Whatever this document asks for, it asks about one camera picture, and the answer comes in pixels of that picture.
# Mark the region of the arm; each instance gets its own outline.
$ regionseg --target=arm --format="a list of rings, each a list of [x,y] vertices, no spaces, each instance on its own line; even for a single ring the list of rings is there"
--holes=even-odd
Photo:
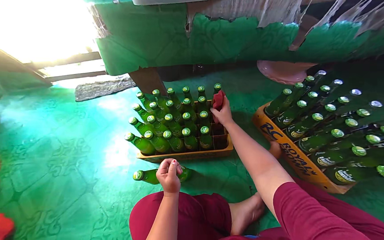
[[[181,174],[182,169],[173,158],[164,159],[158,168],[157,178],[164,196],[146,240],[177,239],[180,181],[176,173]]]

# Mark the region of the soda bottle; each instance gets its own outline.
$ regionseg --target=soda bottle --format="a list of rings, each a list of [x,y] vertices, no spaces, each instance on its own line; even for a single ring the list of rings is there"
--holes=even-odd
[[[192,103],[189,98],[183,99],[183,105],[184,105],[183,107],[184,107],[185,113],[188,112],[190,114],[190,117],[192,118],[192,121],[196,123],[196,120],[197,120],[196,113],[193,110],[193,106],[191,104]]]
[[[184,166],[181,166],[181,168],[183,172],[182,174],[177,175],[177,177],[179,178],[180,182],[184,182],[190,179],[192,175],[192,170]],[[157,185],[160,183],[157,179],[157,171],[158,169],[152,169],[147,171],[139,170],[133,173],[133,179],[136,181],[144,181],[153,185]]]
[[[167,114],[165,116],[165,120],[170,131],[173,132],[174,136],[180,138],[182,136],[182,127],[180,124],[174,119],[173,115]]]
[[[201,135],[199,138],[199,145],[203,149],[209,149],[213,146],[213,137],[210,134],[210,129],[207,126],[201,128]]]
[[[278,95],[273,101],[270,102],[268,106],[266,106],[263,111],[269,118],[276,116],[280,113],[280,109],[283,107],[284,102],[287,97],[290,96],[292,91],[288,88],[282,90],[281,94]]]
[[[285,112],[276,116],[274,118],[274,123],[281,129],[285,128],[286,126],[290,125],[293,120],[302,113],[304,107],[306,107],[305,101],[297,101],[295,105],[291,106],[290,108],[285,110]]]
[[[340,129],[333,129],[331,132],[320,133],[299,140],[299,148],[306,154],[315,152],[321,147],[331,143],[337,138],[344,137],[344,133]]]
[[[183,105],[182,105],[182,102],[177,97],[177,95],[174,92],[174,90],[172,88],[168,88],[167,89],[167,94],[168,94],[168,97],[171,99],[171,101],[173,101],[174,106],[176,107],[176,109],[181,112]]]
[[[135,117],[130,117],[128,122],[133,125],[142,136],[145,134],[146,131],[155,132],[155,129],[152,127],[151,124],[143,124]]]
[[[135,136],[131,132],[125,134],[124,139],[129,141],[133,145],[135,145],[138,150],[140,150],[141,152],[143,152],[145,154],[154,154],[155,153],[154,146],[147,139],[138,138],[137,136]]]
[[[182,134],[184,137],[185,147],[189,150],[198,150],[198,139],[191,134],[191,130],[189,128],[184,128],[182,130]]]
[[[190,129],[191,134],[193,136],[196,136],[198,133],[198,127],[195,125],[195,123],[191,119],[191,115],[189,114],[189,112],[185,112],[182,115],[182,117],[183,117],[183,121],[185,122],[185,127]]]
[[[163,137],[155,136],[151,131],[145,132],[144,137],[148,139],[154,148],[161,153],[169,153],[170,152],[170,144]]]
[[[311,117],[307,117],[305,120],[297,122],[288,126],[285,129],[287,136],[292,139],[298,139],[303,136],[309,129],[313,128],[317,123],[324,119],[323,115],[314,113]]]
[[[171,131],[167,130],[164,132],[164,138],[168,141],[171,146],[171,149],[175,152],[184,152],[185,145],[183,144],[183,140],[174,136]]]
[[[148,117],[148,122],[152,124],[152,127],[155,129],[155,134],[158,137],[162,137],[163,133],[168,130],[168,128],[164,124],[157,121],[153,115]]]

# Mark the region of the wooden crate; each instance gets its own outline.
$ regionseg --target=wooden crate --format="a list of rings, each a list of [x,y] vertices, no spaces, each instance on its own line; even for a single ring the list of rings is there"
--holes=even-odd
[[[290,164],[300,178],[333,194],[344,194],[353,187],[353,185],[336,185],[330,181],[323,171],[319,169],[268,116],[266,116],[263,109],[267,105],[269,105],[269,102],[257,109],[252,118],[253,124],[267,140],[276,141],[280,144],[284,159]]]

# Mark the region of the person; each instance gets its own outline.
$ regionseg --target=person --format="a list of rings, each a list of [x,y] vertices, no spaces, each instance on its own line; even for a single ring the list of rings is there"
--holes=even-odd
[[[246,240],[251,237],[241,234],[262,215],[265,205],[281,227],[253,237],[259,240],[384,239],[384,223],[375,217],[292,178],[233,121],[227,97],[221,111],[211,112],[229,132],[257,193],[240,203],[228,203],[219,194],[180,193],[180,165],[165,159],[157,171],[163,192],[144,197],[131,211],[133,240]]]

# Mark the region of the red pants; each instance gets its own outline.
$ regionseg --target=red pants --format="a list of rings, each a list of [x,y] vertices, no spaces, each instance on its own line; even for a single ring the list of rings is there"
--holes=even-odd
[[[309,194],[311,197],[313,197],[319,202],[320,205],[316,207],[321,208],[322,205],[326,208],[323,210],[328,210],[332,214],[343,219],[344,221],[349,223],[349,225],[351,225],[355,230],[358,230],[359,232],[363,233],[366,237],[370,238],[371,240],[384,240],[384,223],[377,220],[370,214],[352,205],[349,205],[339,199],[336,199],[328,193],[316,188],[312,184],[306,183],[297,178],[295,178],[294,180],[303,190],[307,192],[307,194]],[[130,232],[133,240],[146,239],[149,231],[151,230],[162,198],[163,192],[150,194],[141,199],[135,205],[130,215]],[[288,216],[288,212],[290,212],[290,210],[284,211],[283,213],[277,210],[277,204],[279,202],[279,199],[280,198],[277,197],[277,193],[275,193],[274,202],[275,200],[277,201],[276,204],[274,203],[274,206],[276,207],[275,211],[277,212],[276,215],[278,216],[278,219],[282,221],[281,225],[283,227],[291,226],[291,224],[286,223],[286,221],[291,219],[291,217]],[[180,193],[178,216],[179,240],[216,240],[224,237],[225,240],[248,239],[243,236],[229,237],[230,229],[231,216],[229,205],[227,201],[223,199],[219,194],[202,194],[198,196],[191,196],[188,194]],[[260,232],[260,237],[258,239],[301,239],[305,236],[305,234],[302,234],[303,232],[300,233],[300,231],[306,232],[306,229],[295,231],[294,229],[285,230],[281,227],[270,228]],[[299,236],[293,236],[294,232],[296,232],[296,234],[299,233]]]

